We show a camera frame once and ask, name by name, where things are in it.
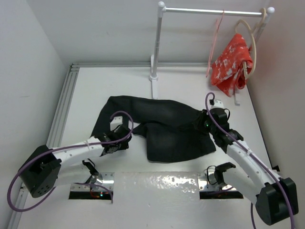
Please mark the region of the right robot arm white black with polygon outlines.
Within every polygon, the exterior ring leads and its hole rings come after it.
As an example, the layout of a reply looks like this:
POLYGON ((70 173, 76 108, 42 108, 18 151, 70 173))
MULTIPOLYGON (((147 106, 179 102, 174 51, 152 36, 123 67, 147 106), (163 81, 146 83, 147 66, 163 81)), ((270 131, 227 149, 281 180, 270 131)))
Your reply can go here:
POLYGON ((216 166, 214 177, 218 185, 231 185, 251 202, 251 212, 257 212, 266 225, 290 219, 299 212, 297 188, 291 178, 283 178, 267 167, 247 146, 244 138, 229 127, 224 108, 202 110, 195 127, 213 136, 215 144, 235 163, 216 166))

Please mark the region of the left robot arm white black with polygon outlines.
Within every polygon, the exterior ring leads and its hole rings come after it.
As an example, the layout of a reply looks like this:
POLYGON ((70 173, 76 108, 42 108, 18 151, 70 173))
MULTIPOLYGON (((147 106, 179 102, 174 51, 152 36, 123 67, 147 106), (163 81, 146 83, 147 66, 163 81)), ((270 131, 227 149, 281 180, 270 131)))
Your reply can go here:
POLYGON ((33 198, 56 186, 87 183, 99 172, 88 159, 128 149, 132 130, 119 125, 108 133, 61 148, 39 146, 19 168, 18 175, 33 198))

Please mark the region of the black trousers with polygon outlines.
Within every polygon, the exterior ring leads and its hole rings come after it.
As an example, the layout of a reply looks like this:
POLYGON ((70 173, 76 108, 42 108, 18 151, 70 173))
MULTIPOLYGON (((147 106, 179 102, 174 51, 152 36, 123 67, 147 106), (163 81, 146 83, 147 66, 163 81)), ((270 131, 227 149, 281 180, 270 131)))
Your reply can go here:
POLYGON ((183 162, 216 151, 209 134, 194 127, 201 111, 173 100, 111 96, 98 116, 92 136, 109 132, 111 115, 117 111, 127 113, 123 116, 125 125, 129 116, 138 123, 133 134, 146 139, 150 162, 183 162))

